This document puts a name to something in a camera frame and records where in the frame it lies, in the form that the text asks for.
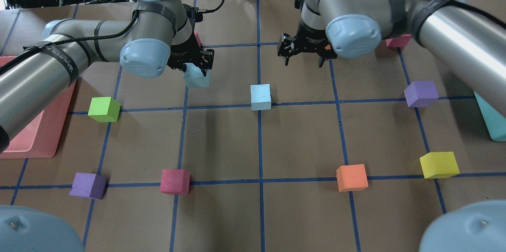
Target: green cube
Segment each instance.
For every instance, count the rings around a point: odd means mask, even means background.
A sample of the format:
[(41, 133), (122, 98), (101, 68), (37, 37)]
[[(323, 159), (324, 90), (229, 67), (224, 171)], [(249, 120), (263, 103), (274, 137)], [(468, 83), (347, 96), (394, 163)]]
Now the green cube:
[(94, 97), (88, 115), (97, 122), (118, 121), (121, 105), (112, 97)]

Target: orange cube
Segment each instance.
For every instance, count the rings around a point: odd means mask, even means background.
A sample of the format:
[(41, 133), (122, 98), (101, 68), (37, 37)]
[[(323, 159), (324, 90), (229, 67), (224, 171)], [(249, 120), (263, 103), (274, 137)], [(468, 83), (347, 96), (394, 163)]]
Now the orange cube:
[(364, 164), (342, 165), (336, 173), (340, 192), (362, 191), (369, 187)]

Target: yellow cube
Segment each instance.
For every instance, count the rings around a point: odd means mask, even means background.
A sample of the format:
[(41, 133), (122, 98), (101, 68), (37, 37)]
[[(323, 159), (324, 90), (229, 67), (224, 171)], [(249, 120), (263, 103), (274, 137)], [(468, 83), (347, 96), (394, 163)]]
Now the yellow cube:
[(448, 178), (460, 173), (453, 152), (430, 152), (420, 157), (425, 179)]

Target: robotic arm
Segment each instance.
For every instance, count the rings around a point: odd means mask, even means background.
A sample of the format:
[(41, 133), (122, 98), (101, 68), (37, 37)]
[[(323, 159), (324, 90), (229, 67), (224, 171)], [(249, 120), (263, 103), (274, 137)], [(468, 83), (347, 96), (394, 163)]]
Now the robotic arm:
[(506, 25), (465, 0), (296, 0), (297, 34), (282, 34), (278, 56), (372, 52), (382, 38), (412, 34), (506, 117)]
[(203, 17), (198, 8), (137, 0), (133, 9), (131, 22), (50, 22), (45, 40), (0, 68), (0, 152), (94, 61), (120, 61), (143, 77), (159, 76), (167, 65), (186, 72), (185, 63), (193, 63), (203, 76), (212, 69), (214, 50), (203, 50), (193, 32)]

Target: pink bin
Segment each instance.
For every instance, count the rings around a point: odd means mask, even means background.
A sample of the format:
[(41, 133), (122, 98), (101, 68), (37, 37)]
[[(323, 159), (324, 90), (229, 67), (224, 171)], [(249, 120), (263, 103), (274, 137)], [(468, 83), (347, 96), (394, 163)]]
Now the pink bin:
[[(15, 56), (0, 56), (0, 66), (13, 58)], [(9, 147), (0, 154), (0, 159), (55, 156), (75, 86), (73, 83), (16, 135)]]

